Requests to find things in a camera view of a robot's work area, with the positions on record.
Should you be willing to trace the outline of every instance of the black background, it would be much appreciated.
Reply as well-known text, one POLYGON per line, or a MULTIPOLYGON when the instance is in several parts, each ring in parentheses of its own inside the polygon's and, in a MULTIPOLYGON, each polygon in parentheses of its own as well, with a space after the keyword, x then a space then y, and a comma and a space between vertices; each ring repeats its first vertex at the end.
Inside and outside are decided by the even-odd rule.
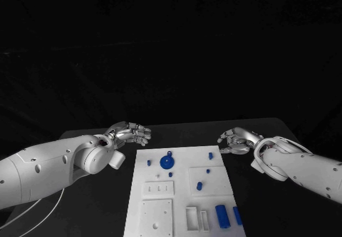
POLYGON ((277 117, 341 159, 341 1, 13 0, 0 9, 0 158, 121 120, 277 117))

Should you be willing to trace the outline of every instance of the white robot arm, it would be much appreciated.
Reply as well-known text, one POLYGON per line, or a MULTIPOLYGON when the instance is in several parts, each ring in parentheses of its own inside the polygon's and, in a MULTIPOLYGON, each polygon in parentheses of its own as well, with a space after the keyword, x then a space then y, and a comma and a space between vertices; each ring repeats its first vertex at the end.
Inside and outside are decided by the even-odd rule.
POLYGON ((290 178, 296 184, 342 203, 342 162, 312 154, 283 137, 264 139, 240 127, 220 136, 218 143, 225 138, 228 147, 221 149, 221 153, 243 155, 253 149, 251 166, 261 173, 280 181, 290 178))
POLYGON ((116 123, 106 134, 84 135, 39 144, 0 160, 0 210, 45 198, 110 164, 119 169, 126 142, 145 146, 152 130, 136 123, 116 123))

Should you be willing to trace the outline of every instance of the black table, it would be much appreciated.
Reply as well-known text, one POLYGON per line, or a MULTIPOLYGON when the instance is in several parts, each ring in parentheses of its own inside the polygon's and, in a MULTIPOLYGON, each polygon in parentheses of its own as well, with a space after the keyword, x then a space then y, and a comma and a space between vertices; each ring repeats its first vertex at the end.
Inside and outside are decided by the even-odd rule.
MULTIPOLYGON (((237 126, 251 129, 264 137, 282 136, 296 141, 292 131, 277 118, 149 126, 153 131, 150 144, 146 147, 126 144, 120 149, 126 154, 120 170, 107 166, 97 175, 81 178, 65 189, 54 213, 26 237, 123 236, 137 149, 217 145, 222 132, 237 126)), ((84 134, 103 134, 104 131, 106 128, 68 131, 61 139, 84 134)), ((243 156, 225 154, 224 162, 248 237, 336 236, 341 233, 342 204, 319 196, 290 180, 282 182, 261 174, 250 165, 251 152, 243 156)), ((3 229, 2 237, 20 236, 41 222, 59 195, 61 192, 41 201, 28 214, 3 229)), ((32 204, 33 202, 19 205, 9 220, 32 204)))

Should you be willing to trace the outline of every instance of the cable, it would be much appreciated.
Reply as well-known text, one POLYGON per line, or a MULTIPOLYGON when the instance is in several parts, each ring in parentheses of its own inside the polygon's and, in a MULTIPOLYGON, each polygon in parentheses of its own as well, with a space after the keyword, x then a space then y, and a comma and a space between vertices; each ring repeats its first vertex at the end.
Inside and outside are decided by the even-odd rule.
MULTIPOLYGON (((58 204, 59 204, 59 201, 61 201, 61 198, 62 198, 62 193, 61 193, 61 197, 59 197, 59 199, 58 199, 58 202, 56 202, 56 204, 55 204, 55 207, 54 207, 52 211, 49 212, 46 218, 48 218, 49 215, 52 214, 52 212, 54 212, 54 210, 55 210, 55 208, 56 208, 56 206, 58 206, 58 204)), ((36 227, 42 224, 42 222, 46 220, 46 218, 45 218, 45 219, 39 222, 39 224, 38 224, 23 235, 20 235, 19 237, 23 237, 29 232, 32 232, 32 231, 35 230, 35 228, 36 228, 36 227)))
POLYGON ((23 214, 32 209, 32 207, 41 202, 42 199, 39 199, 35 204, 29 207, 29 209, 10 221, 7 222, 2 227, 0 229, 3 229, 20 216, 23 216, 23 214))

